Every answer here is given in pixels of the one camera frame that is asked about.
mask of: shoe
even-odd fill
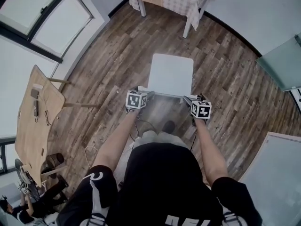
[[[162,131],[168,134],[172,134],[175,129],[175,123],[173,121],[168,121],[163,126]]]
[[[61,175],[57,175],[57,178],[59,181],[62,181],[65,184],[65,187],[69,187],[69,184],[66,182],[66,180]]]
[[[68,198],[63,192],[60,192],[60,199],[63,201],[63,203],[68,201]]]

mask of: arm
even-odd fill
[[[24,194],[21,193],[21,203],[20,206],[23,207],[25,205],[25,198],[24,198]]]
[[[195,119],[198,138],[201,146],[205,175],[210,186],[221,177],[228,177],[227,164],[220,150],[210,137],[206,124],[201,119]]]
[[[28,205],[28,209],[26,210],[26,212],[31,217],[34,211],[33,211],[32,202],[30,200],[29,194],[26,195],[26,200]]]
[[[107,138],[99,149],[93,167],[103,165],[114,171],[117,167],[124,147],[126,146],[131,128],[140,110],[129,112],[114,132]]]

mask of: hand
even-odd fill
[[[26,189],[26,188],[22,188],[22,193],[24,193],[25,195],[30,195],[30,190]]]

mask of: white logo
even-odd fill
[[[91,174],[89,174],[88,176],[85,176],[85,177],[83,178],[83,180],[84,180],[85,178],[88,178],[88,177],[90,177],[90,180],[92,180],[92,181],[98,181],[98,180],[100,180],[100,179],[103,178],[103,173],[100,172],[100,173],[99,173],[99,176],[98,176],[97,178],[95,178],[95,174],[94,174],[94,173],[91,173]]]
[[[191,219],[187,218],[185,219],[184,223],[182,226],[196,226],[199,222],[199,219]],[[201,226],[206,226],[208,225],[210,220],[204,220]],[[165,224],[170,225],[170,226],[178,226],[179,223],[179,218],[175,216],[168,215]]]

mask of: wooden table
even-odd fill
[[[46,160],[48,151],[48,135],[53,121],[62,108],[71,106],[98,107],[98,105],[66,103],[65,97],[57,90],[51,81],[70,83],[69,81],[47,78],[35,65],[32,69],[18,113],[15,150],[24,164],[23,169],[29,172],[31,177],[40,187],[42,182],[41,168]],[[37,117],[37,122],[33,115],[33,102],[36,99],[31,97],[32,89],[39,91],[39,116]],[[45,111],[47,111],[48,124],[45,117]],[[55,169],[42,175],[51,175],[63,170],[65,167],[60,167],[59,169]]]

